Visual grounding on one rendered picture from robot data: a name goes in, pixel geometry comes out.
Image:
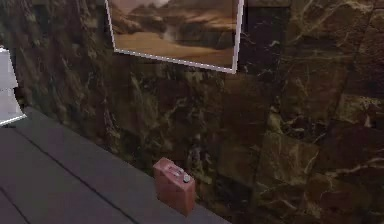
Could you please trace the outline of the framed brown landscape picture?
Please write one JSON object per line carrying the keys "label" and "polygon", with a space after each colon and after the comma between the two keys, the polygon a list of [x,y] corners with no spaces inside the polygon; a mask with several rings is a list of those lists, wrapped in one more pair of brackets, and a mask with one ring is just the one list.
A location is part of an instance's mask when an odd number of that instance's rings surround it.
{"label": "framed brown landscape picture", "polygon": [[245,0],[104,0],[113,50],[237,71]]}

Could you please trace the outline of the red fuel canister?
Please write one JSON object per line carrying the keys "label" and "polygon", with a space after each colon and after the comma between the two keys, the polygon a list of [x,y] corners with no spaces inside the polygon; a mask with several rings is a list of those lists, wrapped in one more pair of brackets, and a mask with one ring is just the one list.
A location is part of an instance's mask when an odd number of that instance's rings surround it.
{"label": "red fuel canister", "polygon": [[195,207],[195,179],[168,158],[161,158],[154,165],[157,198],[167,206],[188,216]]}

